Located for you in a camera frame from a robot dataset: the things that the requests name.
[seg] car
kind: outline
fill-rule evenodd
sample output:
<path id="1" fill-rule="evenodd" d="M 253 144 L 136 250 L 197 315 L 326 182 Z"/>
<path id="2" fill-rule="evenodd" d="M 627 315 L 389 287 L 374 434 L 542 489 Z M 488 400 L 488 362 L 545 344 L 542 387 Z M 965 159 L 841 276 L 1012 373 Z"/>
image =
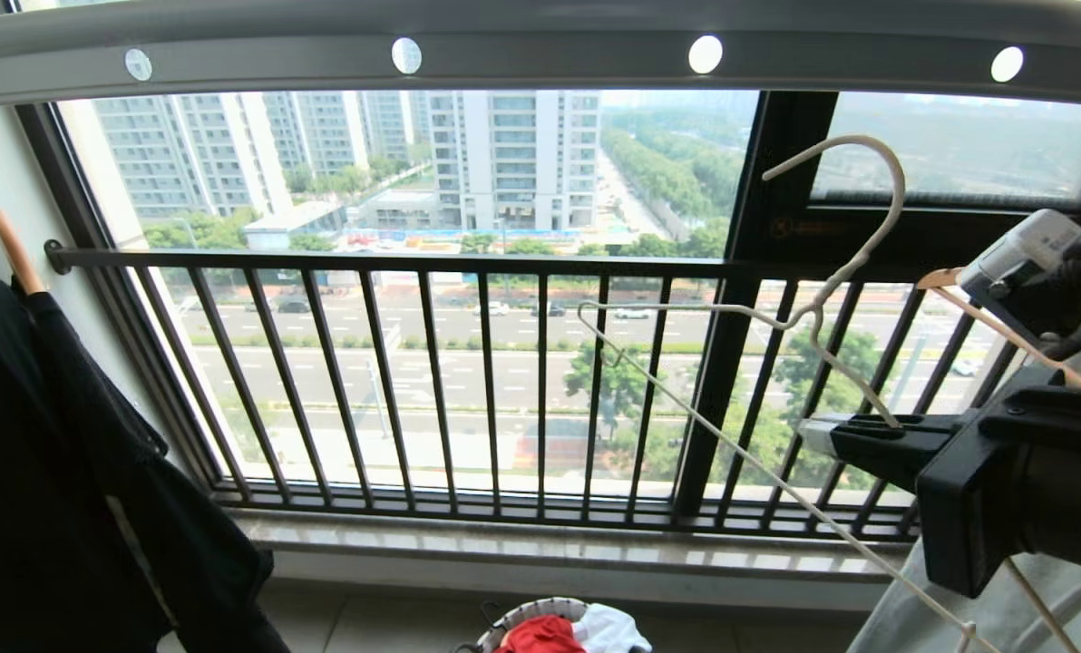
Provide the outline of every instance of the car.
<path id="1" fill-rule="evenodd" d="M 978 364 L 972 360 L 958 360 L 951 364 L 951 373 L 958 376 L 975 376 L 978 371 Z"/>
<path id="2" fill-rule="evenodd" d="M 549 303 L 549 318 L 560 318 L 561 315 L 565 315 L 566 312 L 569 311 L 565 307 L 559 305 L 559 303 Z M 536 305 L 535 303 L 535 305 L 532 305 L 532 317 L 535 318 L 537 315 L 540 315 L 540 305 Z"/>
<path id="3" fill-rule="evenodd" d="M 307 301 L 282 301 L 279 312 L 311 312 L 311 305 Z"/>
<path id="4" fill-rule="evenodd" d="M 653 318 L 653 311 L 648 308 L 618 308 L 614 315 L 616 319 L 649 319 Z"/>
<path id="5" fill-rule="evenodd" d="M 480 315 L 480 305 L 471 309 L 471 315 Z M 504 302 L 489 302 L 488 315 L 508 315 L 508 305 Z"/>

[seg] low building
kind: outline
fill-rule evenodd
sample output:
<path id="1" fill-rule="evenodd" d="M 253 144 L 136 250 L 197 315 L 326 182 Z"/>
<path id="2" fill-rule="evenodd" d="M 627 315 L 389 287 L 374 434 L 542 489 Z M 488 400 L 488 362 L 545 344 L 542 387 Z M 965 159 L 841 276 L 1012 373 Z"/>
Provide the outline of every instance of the low building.
<path id="1" fill-rule="evenodd" d="M 348 211 L 342 204 L 309 201 L 279 215 L 246 224 L 242 232 L 252 250 L 286 250 L 293 234 L 337 235 L 348 226 Z"/>
<path id="2" fill-rule="evenodd" d="M 458 228 L 458 223 L 441 223 L 436 190 L 389 188 L 359 206 L 359 227 L 379 230 Z"/>

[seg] round light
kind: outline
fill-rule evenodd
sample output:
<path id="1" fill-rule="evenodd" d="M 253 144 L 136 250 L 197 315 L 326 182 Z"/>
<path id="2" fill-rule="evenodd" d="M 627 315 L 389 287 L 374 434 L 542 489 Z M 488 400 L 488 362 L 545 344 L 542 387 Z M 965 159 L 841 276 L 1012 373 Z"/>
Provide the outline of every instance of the round light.
<path id="1" fill-rule="evenodd" d="M 697 75 L 709 75 L 722 62 L 722 41 L 712 34 L 697 37 L 690 45 L 690 68 Z"/>
<path id="2" fill-rule="evenodd" d="M 125 70 L 130 71 L 133 79 L 138 82 L 149 82 L 155 74 L 155 64 L 149 61 L 149 55 L 139 48 L 130 48 L 125 51 Z"/>
<path id="3" fill-rule="evenodd" d="M 1000 50 L 1000 54 L 992 59 L 992 79 L 997 82 L 1012 82 L 1012 78 L 1025 66 L 1025 51 L 1010 45 Z"/>
<path id="4" fill-rule="evenodd" d="M 419 43 L 408 37 L 399 37 L 391 43 L 391 63 L 403 75 L 415 75 L 419 63 L 424 61 L 419 53 Z"/>

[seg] red clothing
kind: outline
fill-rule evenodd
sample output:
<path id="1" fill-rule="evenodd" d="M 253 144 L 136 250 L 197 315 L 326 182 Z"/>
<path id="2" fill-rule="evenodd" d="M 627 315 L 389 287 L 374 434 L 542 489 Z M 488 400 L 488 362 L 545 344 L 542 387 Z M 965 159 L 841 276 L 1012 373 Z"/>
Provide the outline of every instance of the red clothing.
<path id="1" fill-rule="evenodd" d="M 585 653 L 573 637 L 573 624 L 557 615 L 533 616 L 508 631 L 496 653 Z"/>

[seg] black clothing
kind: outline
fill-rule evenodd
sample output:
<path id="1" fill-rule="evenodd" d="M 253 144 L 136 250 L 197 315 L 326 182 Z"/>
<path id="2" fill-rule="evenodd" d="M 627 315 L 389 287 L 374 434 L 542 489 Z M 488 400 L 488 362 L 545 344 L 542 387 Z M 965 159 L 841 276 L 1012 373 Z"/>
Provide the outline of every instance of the black clothing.
<path id="1" fill-rule="evenodd" d="M 270 555 L 164 453 L 53 297 L 0 282 L 0 650 L 146 652 L 172 623 L 191 653 L 284 650 Z"/>

